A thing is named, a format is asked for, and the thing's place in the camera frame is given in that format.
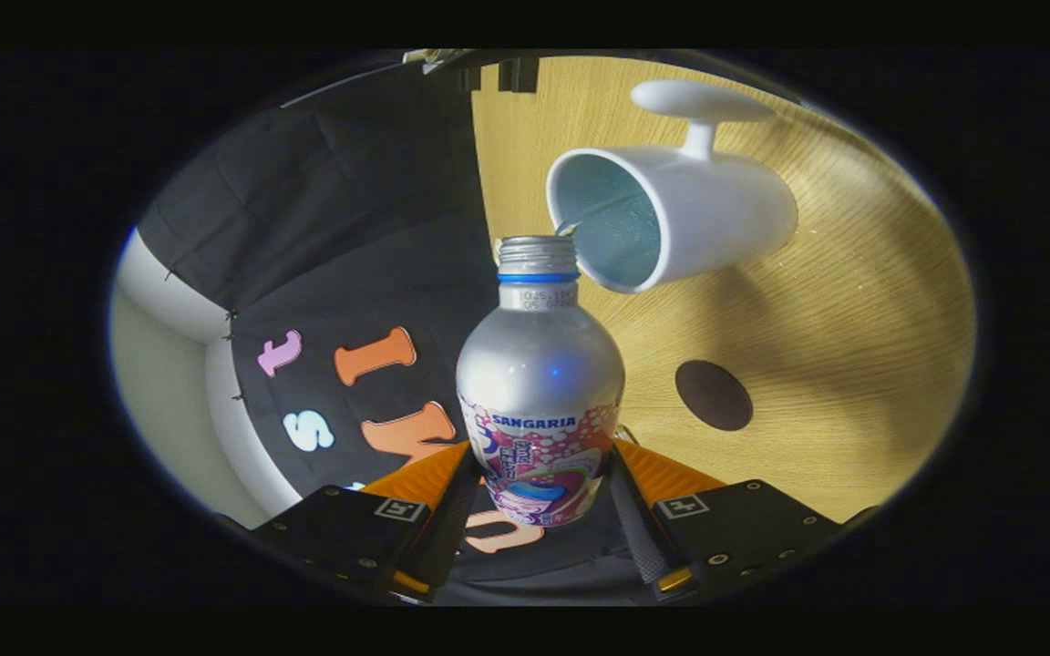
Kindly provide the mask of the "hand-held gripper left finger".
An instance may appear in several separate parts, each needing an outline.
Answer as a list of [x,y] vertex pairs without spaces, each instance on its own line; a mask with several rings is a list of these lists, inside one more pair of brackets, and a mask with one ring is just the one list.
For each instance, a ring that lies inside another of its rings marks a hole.
[[361,490],[324,486],[252,536],[355,599],[429,604],[448,580],[481,477],[470,445],[455,444]]

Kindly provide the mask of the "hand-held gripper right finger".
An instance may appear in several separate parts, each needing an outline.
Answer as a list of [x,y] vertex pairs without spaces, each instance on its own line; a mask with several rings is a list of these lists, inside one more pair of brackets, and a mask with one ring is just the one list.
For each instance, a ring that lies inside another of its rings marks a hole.
[[771,580],[845,531],[764,480],[724,483],[616,440],[607,482],[655,602],[714,602]]

